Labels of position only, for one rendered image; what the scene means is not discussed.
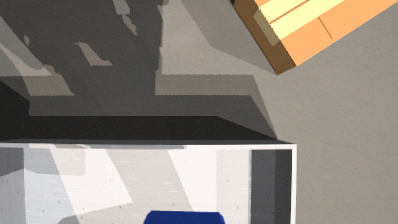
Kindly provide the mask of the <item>brown cardboard box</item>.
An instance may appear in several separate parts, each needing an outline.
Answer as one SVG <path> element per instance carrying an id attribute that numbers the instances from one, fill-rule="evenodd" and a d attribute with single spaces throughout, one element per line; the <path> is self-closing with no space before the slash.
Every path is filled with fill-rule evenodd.
<path id="1" fill-rule="evenodd" d="M 233 8 L 277 75 L 398 0 L 235 0 Z"/>

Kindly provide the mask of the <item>blue block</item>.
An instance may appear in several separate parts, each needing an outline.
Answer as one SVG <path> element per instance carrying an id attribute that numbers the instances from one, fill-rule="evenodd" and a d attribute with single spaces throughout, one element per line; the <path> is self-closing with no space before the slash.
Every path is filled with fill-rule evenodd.
<path id="1" fill-rule="evenodd" d="M 143 224 L 225 224 L 219 212 L 151 210 Z"/>

